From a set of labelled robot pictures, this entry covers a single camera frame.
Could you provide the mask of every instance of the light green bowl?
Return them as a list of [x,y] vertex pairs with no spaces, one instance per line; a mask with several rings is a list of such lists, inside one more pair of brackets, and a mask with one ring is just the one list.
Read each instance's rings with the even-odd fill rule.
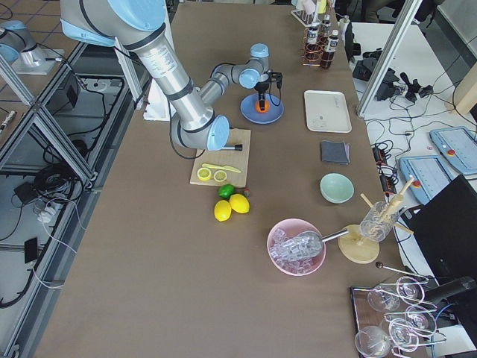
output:
[[329,173],[321,178],[321,195],[330,203],[341,204],[352,198],[355,188],[351,180],[338,173]]

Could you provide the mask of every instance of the lemon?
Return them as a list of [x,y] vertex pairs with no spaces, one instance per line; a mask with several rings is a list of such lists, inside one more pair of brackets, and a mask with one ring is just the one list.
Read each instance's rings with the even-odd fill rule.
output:
[[223,170],[218,170],[214,173],[214,180],[217,183],[222,183],[227,179],[227,173]]
[[224,222],[228,220],[230,215],[232,214],[232,207],[230,207],[230,203],[227,200],[220,200],[214,207],[214,216],[220,222]]
[[212,177],[212,172],[209,168],[199,168],[197,170],[197,178],[200,181],[208,181]]
[[242,194],[233,194],[229,199],[230,206],[237,213],[245,214],[250,211],[250,203]]

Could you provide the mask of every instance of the orange object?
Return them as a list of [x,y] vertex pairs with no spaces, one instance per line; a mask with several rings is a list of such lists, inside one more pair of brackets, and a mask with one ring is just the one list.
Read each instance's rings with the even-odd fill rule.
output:
[[267,100],[265,100],[265,109],[262,110],[262,108],[260,108],[260,101],[257,101],[255,102],[255,110],[258,113],[267,113],[268,110],[270,110],[270,103]]

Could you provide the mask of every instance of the white tray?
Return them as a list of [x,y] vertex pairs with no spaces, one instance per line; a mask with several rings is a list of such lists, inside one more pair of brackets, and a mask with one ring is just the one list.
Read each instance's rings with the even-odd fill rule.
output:
[[341,92],[305,91],[306,127],[314,132],[349,133],[350,114]]

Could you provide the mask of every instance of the pink bowl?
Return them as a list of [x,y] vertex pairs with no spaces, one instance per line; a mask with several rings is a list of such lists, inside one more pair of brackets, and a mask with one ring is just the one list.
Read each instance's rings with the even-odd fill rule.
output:
[[307,274],[311,274],[312,272],[315,272],[320,268],[321,265],[323,265],[323,261],[325,260],[326,256],[326,245],[323,243],[323,250],[315,257],[311,259],[311,267],[307,267],[304,272],[292,272],[288,270],[285,266],[280,265],[277,262],[277,259],[274,259],[270,255],[270,249],[275,245],[275,240],[274,240],[274,234],[277,231],[277,229],[282,229],[285,231],[286,236],[289,238],[295,237],[299,233],[302,233],[303,231],[314,231],[316,232],[319,236],[321,236],[320,231],[310,224],[309,222],[306,222],[305,220],[301,219],[285,219],[276,224],[271,230],[270,233],[268,234],[267,238],[267,251],[268,251],[268,256],[270,256],[271,262],[274,263],[274,265],[282,272],[285,272],[286,274],[289,274],[291,276],[305,276]]

